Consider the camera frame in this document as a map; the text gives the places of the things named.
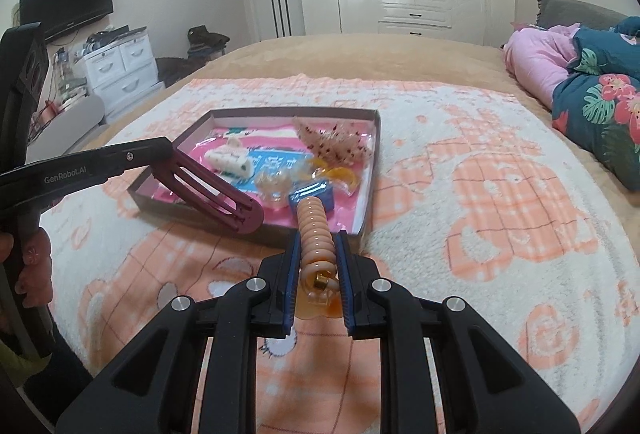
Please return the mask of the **person's left hand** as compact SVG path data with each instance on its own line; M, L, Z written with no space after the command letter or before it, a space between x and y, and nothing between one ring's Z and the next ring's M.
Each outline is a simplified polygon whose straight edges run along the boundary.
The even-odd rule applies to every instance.
M39 228L22 245L24 268L18 276L15 291L23 295L25 308L47 306L53 298L51 241Z

